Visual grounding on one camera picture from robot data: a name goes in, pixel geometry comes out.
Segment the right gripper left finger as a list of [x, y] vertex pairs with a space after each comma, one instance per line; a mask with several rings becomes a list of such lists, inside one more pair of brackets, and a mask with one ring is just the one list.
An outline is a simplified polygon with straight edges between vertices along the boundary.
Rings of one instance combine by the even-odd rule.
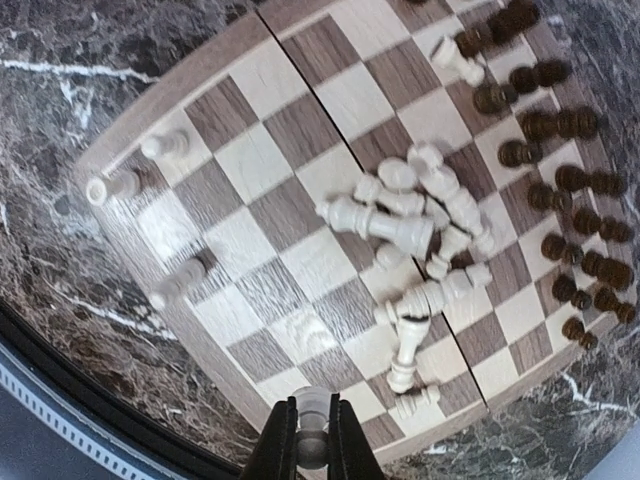
[[275, 403], [247, 464], [242, 480], [291, 480], [297, 473], [296, 399]]

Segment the white pawn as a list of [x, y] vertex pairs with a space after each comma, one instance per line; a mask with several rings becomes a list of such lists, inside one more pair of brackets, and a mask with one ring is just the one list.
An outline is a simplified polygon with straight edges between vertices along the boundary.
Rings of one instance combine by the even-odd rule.
[[401, 418], [415, 415], [419, 409], [439, 402], [441, 398], [438, 385], [431, 384], [421, 389], [410, 390], [395, 398], [396, 408]]
[[328, 463], [331, 392], [324, 387], [305, 386], [293, 397], [298, 414], [297, 465], [307, 470], [322, 469]]
[[173, 273], [157, 283], [148, 295], [151, 306], [164, 310], [183, 297], [191, 288], [199, 285], [206, 275], [206, 268], [198, 258], [184, 261]]
[[103, 206], [110, 199], [132, 198], [140, 188], [139, 175], [134, 171], [124, 171], [113, 178], [90, 178], [85, 186], [85, 197], [92, 205]]

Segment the white bishop chess piece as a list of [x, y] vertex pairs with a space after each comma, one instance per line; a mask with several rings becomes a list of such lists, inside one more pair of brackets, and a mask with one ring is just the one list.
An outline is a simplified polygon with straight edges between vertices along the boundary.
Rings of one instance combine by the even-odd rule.
[[495, 247], [491, 229], [475, 198], [445, 164], [443, 154], [432, 144], [418, 142], [409, 147], [407, 162], [427, 193], [444, 205], [451, 221], [471, 235], [481, 254], [489, 255]]

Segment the white pawn lying apart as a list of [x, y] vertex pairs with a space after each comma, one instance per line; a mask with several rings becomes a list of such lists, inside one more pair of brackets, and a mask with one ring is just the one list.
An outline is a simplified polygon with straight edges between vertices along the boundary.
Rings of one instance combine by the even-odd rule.
[[484, 67], [476, 60], [465, 58], [456, 42], [449, 36], [443, 37], [434, 48], [431, 60], [438, 67], [457, 73], [472, 87], [480, 86], [485, 80]]

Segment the black front rail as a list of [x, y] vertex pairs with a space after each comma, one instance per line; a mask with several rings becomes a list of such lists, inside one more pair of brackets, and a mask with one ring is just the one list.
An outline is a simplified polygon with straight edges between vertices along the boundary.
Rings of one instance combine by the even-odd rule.
[[141, 414], [79, 370], [1, 303], [1, 365], [19, 370], [82, 424], [165, 479], [237, 479], [240, 468]]

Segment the wooden chessboard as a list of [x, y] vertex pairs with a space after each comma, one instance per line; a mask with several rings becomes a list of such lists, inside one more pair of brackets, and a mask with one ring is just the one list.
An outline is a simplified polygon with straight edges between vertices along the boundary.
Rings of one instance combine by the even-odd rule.
[[529, 1], [272, 1], [77, 179], [254, 427], [326, 388], [386, 463], [632, 320], [636, 235], [598, 130]]

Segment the white pawn lying bottom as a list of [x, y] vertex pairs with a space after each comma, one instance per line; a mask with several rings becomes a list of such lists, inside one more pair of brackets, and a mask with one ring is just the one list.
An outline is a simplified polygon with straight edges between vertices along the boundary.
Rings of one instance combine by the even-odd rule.
[[395, 398], [396, 408], [401, 418], [415, 415], [419, 409], [439, 402], [441, 398], [438, 385], [431, 384], [421, 389], [410, 390]]

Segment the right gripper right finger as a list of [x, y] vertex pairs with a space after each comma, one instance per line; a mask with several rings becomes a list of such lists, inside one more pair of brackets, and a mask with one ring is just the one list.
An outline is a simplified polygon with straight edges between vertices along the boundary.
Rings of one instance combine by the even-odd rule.
[[338, 393], [331, 395], [328, 426], [329, 480], [384, 480], [385, 475], [355, 411]]

